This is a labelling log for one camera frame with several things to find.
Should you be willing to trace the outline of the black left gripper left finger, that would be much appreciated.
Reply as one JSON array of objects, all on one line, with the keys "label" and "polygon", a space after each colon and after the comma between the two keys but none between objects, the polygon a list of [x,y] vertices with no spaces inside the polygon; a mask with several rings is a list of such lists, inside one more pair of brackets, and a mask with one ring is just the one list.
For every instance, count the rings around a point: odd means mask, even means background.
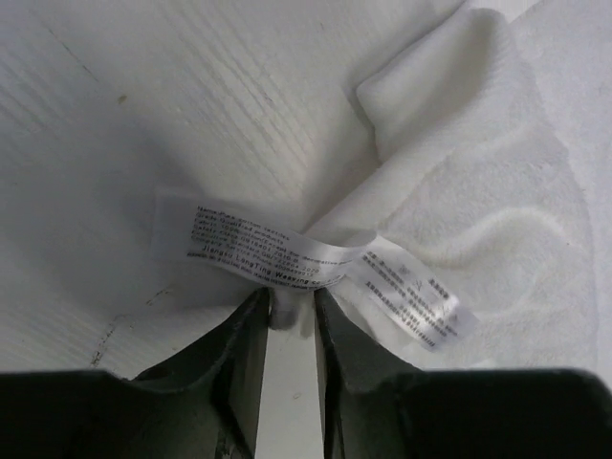
[{"label": "black left gripper left finger", "polygon": [[137,458],[252,458],[271,295],[259,289],[219,326],[134,382],[155,397]]}]

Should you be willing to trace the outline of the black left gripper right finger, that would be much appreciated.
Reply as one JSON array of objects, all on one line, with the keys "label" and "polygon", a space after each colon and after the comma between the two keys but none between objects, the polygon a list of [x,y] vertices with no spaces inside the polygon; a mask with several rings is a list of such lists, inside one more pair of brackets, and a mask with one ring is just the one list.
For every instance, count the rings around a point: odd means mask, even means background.
[{"label": "black left gripper right finger", "polygon": [[324,367],[324,456],[416,458],[400,393],[421,371],[368,336],[328,290],[315,292],[314,305]]}]

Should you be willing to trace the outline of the white towel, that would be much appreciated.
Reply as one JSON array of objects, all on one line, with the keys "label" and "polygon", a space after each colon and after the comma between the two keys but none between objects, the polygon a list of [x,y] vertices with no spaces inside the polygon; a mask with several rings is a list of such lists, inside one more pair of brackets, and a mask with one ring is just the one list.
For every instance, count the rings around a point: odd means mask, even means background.
[{"label": "white towel", "polygon": [[601,369],[587,203],[504,16],[460,9],[357,97],[380,168],[307,235],[169,190],[154,254],[273,287],[285,318],[327,287],[422,368]]}]

